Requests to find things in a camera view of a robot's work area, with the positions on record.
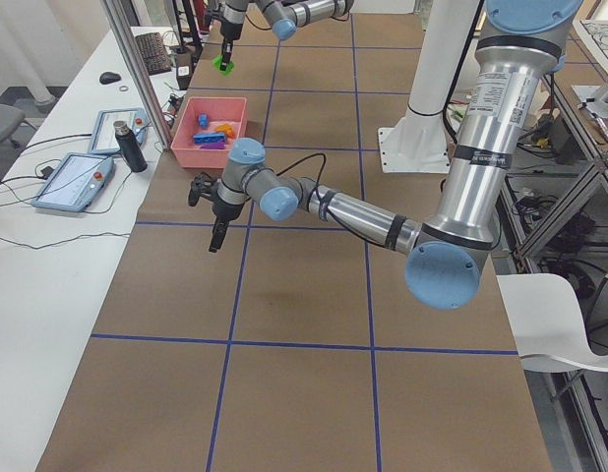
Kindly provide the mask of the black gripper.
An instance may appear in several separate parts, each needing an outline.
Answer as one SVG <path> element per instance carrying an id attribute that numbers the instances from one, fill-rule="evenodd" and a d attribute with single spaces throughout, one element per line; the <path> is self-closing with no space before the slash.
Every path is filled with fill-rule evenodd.
<path id="1" fill-rule="evenodd" d="M 210 4 L 208 12 L 213 19 L 220 21 L 220 34 L 223 37 L 221 68 L 228 69 L 231 63 L 233 41 L 241 37 L 244 6 L 242 4 Z"/>
<path id="2" fill-rule="evenodd" d="M 221 250 L 225 240 L 229 223 L 237 219 L 244 207 L 245 200 L 236 201 L 234 197 L 226 197 L 228 188 L 220 181 L 206 172 L 201 172 L 190 184 L 188 206 L 195 207 L 200 199 L 212 203 L 212 212 L 215 217 L 209 252 L 217 253 Z"/>

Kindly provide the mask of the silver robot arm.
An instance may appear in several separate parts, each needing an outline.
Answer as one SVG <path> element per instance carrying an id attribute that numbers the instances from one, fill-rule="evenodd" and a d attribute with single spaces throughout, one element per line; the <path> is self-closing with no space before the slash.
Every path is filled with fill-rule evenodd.
<path id="1" fill-rule="evenodd" d="M 426 33 L 405 116 L 385 129 L 380 149 L 393 171 L 446 176 L 433 212 L 420 222 L 324 186 L 318 178 L 276 173 L 265 148 L 237 140 L 219 178 L 197 176 L 188 203 L 213 205 L 210 249 L 248 202 L 274 221 L 298 210 L 332 221 L 360 239 L 406 255 L 405 284 L 421 303 L 451 310 L 477 293 L 494 243 L 489 220 L 540 80 L 565 55 L 577 1 L 439 1 Z M 463 62 L 474 18 L 487 16 L 475 57 L 479 73 L 452 142 L 440 118 Z"/>
<path id="2" fill-rule="evenodd" d="M 234 42 L 241 38 L 247 17 L 248 0 L 210 1 L 209 12 L 220 22 L 222 36 L 220 54 L 213 59 L 213 65 L 224 75 L 230 73 Z M 347 15 L 353 1 L 254 1 L 267 21 L 270 30 L 280 40 L 285 41 L 295 35 L 298 29 L 323 19 L 339 19 Z"/>

